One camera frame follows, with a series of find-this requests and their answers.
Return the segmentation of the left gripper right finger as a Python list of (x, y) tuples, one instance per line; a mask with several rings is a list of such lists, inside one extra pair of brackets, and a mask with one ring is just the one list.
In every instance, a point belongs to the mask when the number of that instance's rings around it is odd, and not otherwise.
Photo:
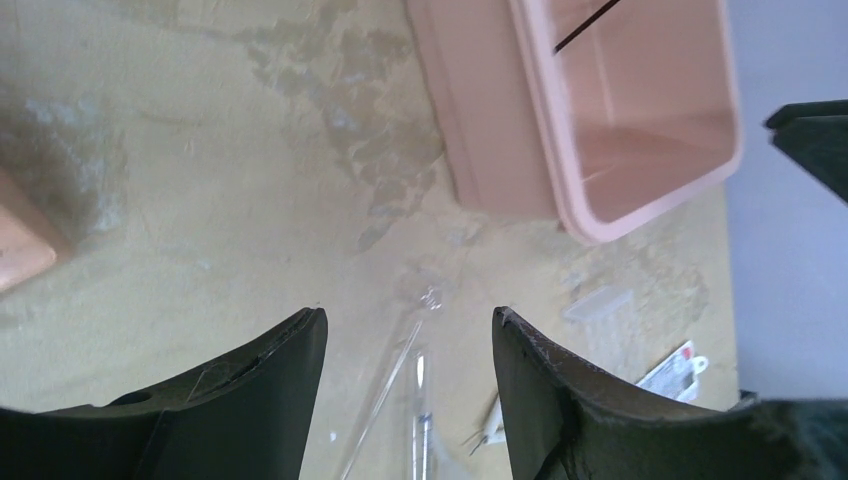
[(762, 400), (725, 412), (662, 397), (492, 318), (498, 394), (516, 479), (843, 479), (843, 400)]

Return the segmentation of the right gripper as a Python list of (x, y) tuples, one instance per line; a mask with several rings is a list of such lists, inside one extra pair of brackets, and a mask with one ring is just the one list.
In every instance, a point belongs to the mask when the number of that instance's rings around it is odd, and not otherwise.
[(847, 202), (847, 100), (788, 104), (765, 121), (771, 144)]

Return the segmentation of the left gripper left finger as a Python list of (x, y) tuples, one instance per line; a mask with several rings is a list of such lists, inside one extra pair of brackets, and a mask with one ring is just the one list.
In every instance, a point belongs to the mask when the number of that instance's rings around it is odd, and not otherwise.
[(104, 406), (1, 412), (5, 479), (296, 479), (328, 339), (305, 308)]

